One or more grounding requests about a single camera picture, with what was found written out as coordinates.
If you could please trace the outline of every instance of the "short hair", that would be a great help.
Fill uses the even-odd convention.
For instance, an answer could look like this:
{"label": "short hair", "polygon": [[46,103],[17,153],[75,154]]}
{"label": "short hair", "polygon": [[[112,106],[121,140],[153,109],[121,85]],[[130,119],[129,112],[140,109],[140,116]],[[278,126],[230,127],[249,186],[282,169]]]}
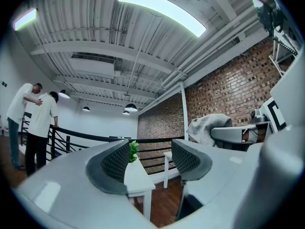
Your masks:
{"label": "short hair", "polygon": [[55,102],[58,102],[58,94],[56,92],[50,92],[50,95],[55,99]]}
{"label": "short hair", "polygon": [[38,85],[42,89],[42,85],[40,83],[36,83],[35,85]]}

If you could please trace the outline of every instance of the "black pants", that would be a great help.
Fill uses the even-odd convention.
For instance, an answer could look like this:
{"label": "black pants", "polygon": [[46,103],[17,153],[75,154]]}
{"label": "black pants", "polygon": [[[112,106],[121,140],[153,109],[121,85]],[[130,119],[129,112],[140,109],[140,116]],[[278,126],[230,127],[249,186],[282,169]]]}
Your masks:
{"label": "black pants", "polygon": [[27,146],[25,150],[25,168],[28,177],[35,172],[35,154],[37,168],[40,169],[46,164],[47,138],[28,133]]}

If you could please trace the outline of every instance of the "person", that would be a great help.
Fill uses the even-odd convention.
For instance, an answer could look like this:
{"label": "person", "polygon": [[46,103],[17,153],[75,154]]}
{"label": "person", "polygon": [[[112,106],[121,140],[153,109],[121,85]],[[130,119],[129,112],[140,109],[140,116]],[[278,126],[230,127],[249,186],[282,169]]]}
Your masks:
{"label": "person", "polygon": [[27,102],[35,103],[38,106],[42,104],[42,100],[34,99],[29,95],[30,93],[38,94],[40,93],[41,89],[42,89],[42,85],[40,83],[36,83],[34,86],[30,83],[24,84],[17,91],[6,114],[9,122],[11,161],[15,169],[18,170],[24,170],[25,168],[19,161],[19,146],[18,146],[19,124],[22,121]]}
{"label": "person", "polygon": [[56,105],[58,94],[56,92],[45,93],[39,98],[43,101],[43,105],[36,106],[31,116],[25,150],[25,168],[28,176],[35,172],[35,154],[38,169],[46,164],[48,133],[52,117],[54,127],[58,127]]}

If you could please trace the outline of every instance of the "brick wall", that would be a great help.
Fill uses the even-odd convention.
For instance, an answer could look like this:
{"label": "brick wall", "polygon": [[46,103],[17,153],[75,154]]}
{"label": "brick wall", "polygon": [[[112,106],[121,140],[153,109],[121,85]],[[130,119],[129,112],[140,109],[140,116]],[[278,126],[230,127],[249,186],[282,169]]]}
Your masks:
{"label": "brick wall", "polygon": [[[266,39],[198,82],[185,89],[189,123],[208,114],[222,113],[232,118],[233,126],[247,125],[251,112],[270,96],[270,90],[280,75],[269,59],[273,41]],[[287,70],[292,59],[281,65]],[[176,94],[139,116],[138,138],[183,136],[183,109],[181,94]],[[163,144],[140,145],[152,149]],[[162,155],[163,151],[147,152],[147,156]],[[145,165],[163,163],[163,159],[147,161]],[[149,168],[148,172],[163,169]]]}

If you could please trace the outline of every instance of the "green plant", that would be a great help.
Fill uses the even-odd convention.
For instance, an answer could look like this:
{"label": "green plant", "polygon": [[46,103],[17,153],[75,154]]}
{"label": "green plant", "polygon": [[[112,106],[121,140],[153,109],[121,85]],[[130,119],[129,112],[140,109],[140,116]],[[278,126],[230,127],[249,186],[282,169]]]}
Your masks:
{"label": "green plant", "polygon": [[139,144],[135,142],[129,143],[129,163],[136,161],[137,156],[134,156],[138,153],[138,146]]}

